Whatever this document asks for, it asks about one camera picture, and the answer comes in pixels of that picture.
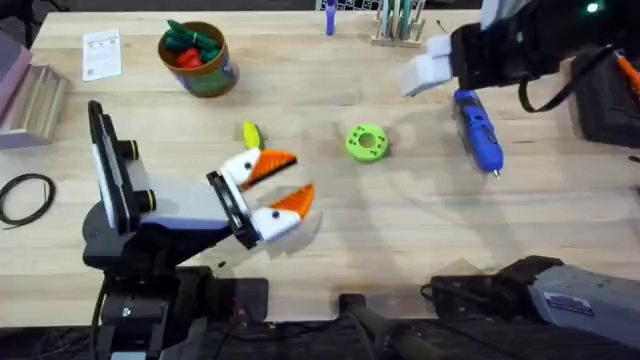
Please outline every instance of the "wooden block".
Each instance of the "wooden block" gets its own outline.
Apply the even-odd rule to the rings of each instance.
[[[67,83],[50,66],[31,66],[0,123],[0,149],[50,143]]]

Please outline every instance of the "cable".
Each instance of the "cable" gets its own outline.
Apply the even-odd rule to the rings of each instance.
[[[49,185],[49,196],[47,196],[47,190],[45,187],[45,201],[44,204],[42,204],[42,206],[36,210],[36,212],[34,212],[33,214],[23,218],[23,219],[19,219],[19,220],[13,220],[13,219],[9,219],[5,213],[4,213],[4,200],[7,197],[7,195],[9,194],[9,192],[16,186],[18,186],[19,184],[21,184],[22,182],[26,181],[26,180],[30,180],[30,179],[40,179],[44,182],[46,182]],[[30,224],[36,220],[38,220],[40,217],[42,217],[42,215],[44,215],[49,208],[51,207],[51,204],[53,203],[53,200],[56,197],[56,185],[53,182],[53,180],[51,180],[51,178],[44,176],[42,174],[35,174],[35,173],[28,173],[28,174],[22,174],[12,180],[10,180],[8,183],[6,183],[2,189],[0,189],[0,221],[8,224],[8,225],[12,225],[9,228],[5,228],[4,230],[9,230],[9,229],[15,229],[17,227],[20,226],[24,226],[27,224]]]
[[[325,330],[327,330],[329,327],[331,327],[335,322],[337,322],[339,320],[335,319],[335,320],[331,320],[325,324],[316,326],[316,327],[309,327],[306,325],[302,325],[302,324],[286,324],[286,325],[281,325],[281,326],[299,326],[302,327],[303,330],[296,332],[295,334],[289,335],[289,336],[279,336],[279,337],[268,337],[268,338],[263,338],[263,337],[246,337],[246,336],[240,336],[240,335],[235,335],[233,333],[229,334],[229,337],[233,340],[236,341],[240,341],[240,342],[247,342],[247,343],[251,343],[251,342],[255,342],[255,343],[274,343],[274,342],[283,342],[283,341],[288,341],[291,339],[295,339],[298,338],[300,336],[306,335],[306,334],[310,334],[310,333],[318,333],[318,332],[323,332]],[[212,327],[213,331],[225,335],[226,333],[221,331],[220,329],[217,329],[215,327]]]
[[[571,95],[576,88],[582,83],[582,80],[585,77],[595,70],[600,64],[604,62],[604,60],[611,56],[613,53],[613,48],[607,46],[596,53],[590,60],[587,62],[585,66],[583,66],[575,76],[569,80],[569,82],[560,90],[556,96],[554,96],[548,103],[543,105],[542,107],[535,109],[533,105],[531,105],[531,101],[529,100],[529,94],[527,93],[527,85],[529,84],[528,78],[523,78],[520,81],[520,86],[518,87],[518,97],[520,99],[520,104],[522,108],[528,113],[538,113],[545,112],[554,109],[556,106],[560,105],[569,95]]]
[[[218,359],[218,356],[220,355],[220,352],[222,351],[222,347],[224,346],[224,343],[227,341],[227,339],[231,335],[231,331],[233,331],[233,329],[234,329],[234,327],[229,325],[229,329],[227,330],[227,332],[224,334],[224,336],[220,340],[220,344],[218,344],[218,350],[216,350],[215,354],[213,355],[212,360],[217,360]]]
[[[100,285],[100,291],[98,291],[98,298],[96,299],[96,305],[93,308],[93,316],[91,317],[91,328],[89,329],[89,359],[96,360],[96,337],[98,333],[98,318],[100,317],[100,310],[104,302],[104,295],[107,292],[107,277],[105,274]]]
[[[439,322],[439,321],[427,321],[427,323],[429,325],[433,326],[433,327],[437,327],[437,328],[452,332],[452,333],[454,333],[456,335],[460,335],[460,336],[462,336],[462,337],[464,337],[466,339],[474,341],[475,343],[483,345],[484,347],[489,348],[489,349],[497,352],[500,355],[503,355],[503,356],[506,356],[506,357],[509,357],[509,358],[512,358],[512,359],[516,359],[516,360],[527,360],[527,358],[525,358],[525,357],[522,357],[522,356],[520,356],[520,355],[518,355],[516,353],[513,353],[513,352],[509,351],[509,350],[505,350],[505,349],[499,348],[499,347],[497,347],[497,346],[495,346],[495,345],[493,345],[493,344],[491,344],[491,343],[489,343],[489,342],[487,342],[485,340],[482,340],[482,339],[480,339],[480,338],[478,338],[476,336],[473,336],[473,335],[471,335],[471,334],[469,334],[469,333],[467,333],[465,331],[459,330],[459,329],[457,329],[457,328],[455,328],[453,326],[447,325],[445,323],[442,323],[442,322]]]

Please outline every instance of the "pen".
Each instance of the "pen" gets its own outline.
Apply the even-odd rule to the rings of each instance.
[[[327,0],[326,6],[327,13],[327,35],[331,36],[336,30],[336,0]]]

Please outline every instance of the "yellow object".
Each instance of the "yellow object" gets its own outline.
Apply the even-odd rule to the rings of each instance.
[[[242,126],[242,137],[244,138],[244,146],[247,149],[262,149],[264,147],[258,127],[251,121],[244,122],[244,125]]]

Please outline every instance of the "gray robot arm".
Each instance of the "gray robot arm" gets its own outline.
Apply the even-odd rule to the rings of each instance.
[[[640,282],[529,256],[495,275],[436,276],[423,288],[444,320],[521,316],[640,348]]]

